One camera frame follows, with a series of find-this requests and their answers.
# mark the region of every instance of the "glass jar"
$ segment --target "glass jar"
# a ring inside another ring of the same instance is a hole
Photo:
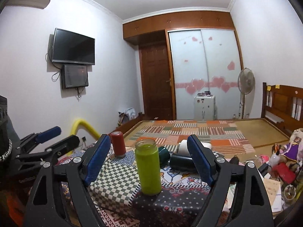
[[[141,191],[145,195],[157,195],[161,192],[160,162],[156,141],[142,139],[135,145],[137,169]]]

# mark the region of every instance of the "red canister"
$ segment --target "red canister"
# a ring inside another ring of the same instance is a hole
[[[126,148],[121,131],[114,131],[111,133],[112,144],[114,147],[115,156],[118,158],[125,157]]]

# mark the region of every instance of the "black cylinder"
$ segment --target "black cylinder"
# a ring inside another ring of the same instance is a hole
[[[174,153],[169,161],[169,166],[173,170],[197,173],[197,169],[194,166],[194,162],[190,156],[178,155]]]

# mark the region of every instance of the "fan pole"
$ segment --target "fan pole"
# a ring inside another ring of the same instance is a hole
[[[243,95],[242,119],[244,118],[245,94]]]

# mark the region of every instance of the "tv screen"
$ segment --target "tv screen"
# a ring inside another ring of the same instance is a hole
[[[88,86],[87,66],[63,65],[61,73],[64,89]]]
[[[52,62],[94,65],[94,43],[94,38],[56,28]]]

